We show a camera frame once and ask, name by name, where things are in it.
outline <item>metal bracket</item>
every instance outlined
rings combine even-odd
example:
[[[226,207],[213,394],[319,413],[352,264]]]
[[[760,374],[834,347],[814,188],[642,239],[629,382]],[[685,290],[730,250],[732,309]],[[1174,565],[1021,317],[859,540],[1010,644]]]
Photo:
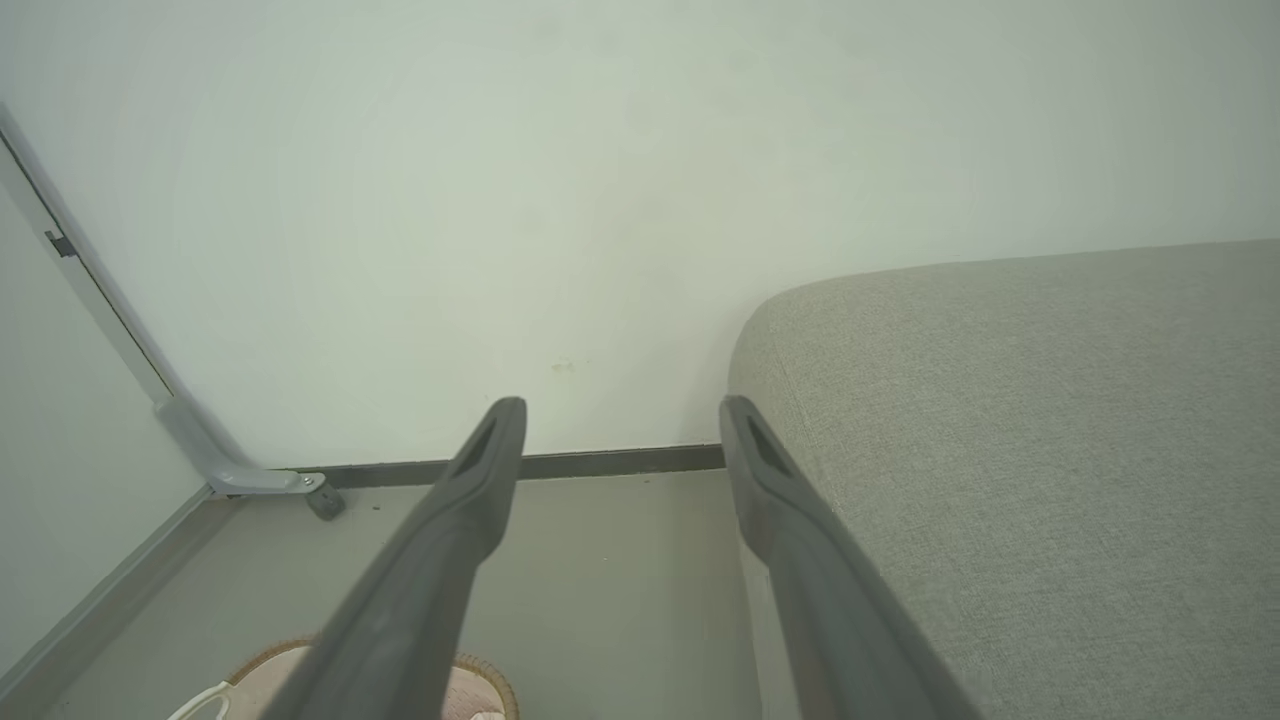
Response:
[[[214,438],[182,398],[169,397],[155,404],[160,424],[187,454],[214,492],[223,495],[306,495],[324,484],[323,473],[260,470],[236,462],[218,447]]]
[[[79,258],[79,252],[76,252],[76,246],[65,236],[54,237],[52,231],[45,231],[45,237],[49,238],[49,243],[58,251],[59,258]]]

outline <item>door hinge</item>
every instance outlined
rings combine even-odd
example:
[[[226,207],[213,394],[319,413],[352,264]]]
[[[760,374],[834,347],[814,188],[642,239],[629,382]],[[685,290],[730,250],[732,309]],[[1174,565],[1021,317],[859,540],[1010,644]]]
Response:
[[[58,251],[59,258],[79,258],[79,252],[76,252],[76,246],[67,237],[54,237],[52,231],[45,231],[45,237]]]

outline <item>sofa cushion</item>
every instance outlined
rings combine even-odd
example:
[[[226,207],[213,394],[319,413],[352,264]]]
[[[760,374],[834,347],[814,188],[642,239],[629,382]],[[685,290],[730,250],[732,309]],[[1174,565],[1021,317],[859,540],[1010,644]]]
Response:
[[[730,391],[987,716],[1275,716],[1280,241],[819,282]]]

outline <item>gray baseboard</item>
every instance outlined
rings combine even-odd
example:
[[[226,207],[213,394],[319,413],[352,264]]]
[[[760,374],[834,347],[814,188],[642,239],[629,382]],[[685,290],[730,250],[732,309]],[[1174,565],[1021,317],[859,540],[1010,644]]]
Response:
[[[324,473],[325,482],[335,488],[429,486],[440,478],[448,464],[448,460],[428,460],[422,462],[306,468],[297,469],[297,471]],[[719,445],[559,452],[526,456],[520,464],[520,479],[682,473],[686,470],[714,470],[723,466],[724,452]]]
[[[0,717],[40,717],[236,510],[204,487],[0,678]]]

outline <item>white wall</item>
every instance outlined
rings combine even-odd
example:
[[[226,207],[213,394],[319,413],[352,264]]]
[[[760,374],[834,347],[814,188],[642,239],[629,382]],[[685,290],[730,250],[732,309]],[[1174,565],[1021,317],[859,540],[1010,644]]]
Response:
[[[38,237],[0,186],[0,676],[204,486]]]
[[[714,441],[771,293],[1280,234],[1275,0],[9,0],[0,97],[273,466]]]

